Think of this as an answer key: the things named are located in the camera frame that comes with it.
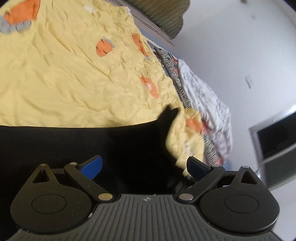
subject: white fabric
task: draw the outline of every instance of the white fabric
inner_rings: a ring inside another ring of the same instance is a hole
[[[178,60],[180,80],[184,91],[192,105],[199,111],[221,157],[225,158],[232,149],[232,133],[230,125],[230,111],[214,91],[198,78],[184,62]]]

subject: circular logo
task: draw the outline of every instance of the circular logo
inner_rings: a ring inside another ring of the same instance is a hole
[[[151,198],[150,198],[150,197],[144,197],[143,200],[144,200],[145,202],[148,202],[148,201],[151,201]]]

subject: blue gripper pad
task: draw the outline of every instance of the blue gripper pad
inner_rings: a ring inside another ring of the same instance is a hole
[[[93,180],[96,175],[100,173],[103,167],[103,159],[99,155],[80,164],[78,170],[89,179]]]

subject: yellow fabric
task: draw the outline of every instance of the yellow fabric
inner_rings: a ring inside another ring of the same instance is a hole
[[[3,15],[20,0],[10,0]],[[94,14],[83,5],[93,5]],[[140,39],[151,60],[138,50]],[[97,42],[115,46],[99,57]],[[177,92],[125,7],[103,0],[41,0],[37,18],[20,33],[0,33],[0,125],[50,127],[113,127],[155,120],[166,105],[179,107],[168,150],[185,168],[190,151],[203,159],[203,139],[185,127],[198,115],[184,110]],[[141,77],[150,78],[154,98]]]

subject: black and white patterned fabric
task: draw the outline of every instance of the black and white patterned fabric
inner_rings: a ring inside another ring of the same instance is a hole
[[[168,75],[173,81],[174,87],[179,95],[185,108],[191,108],[191,103],[187,98],[185,91],[182,88],[182,84],[178,73],[178,60],[167,51],[154,47],[155,55],[161,64],[165,67]]]

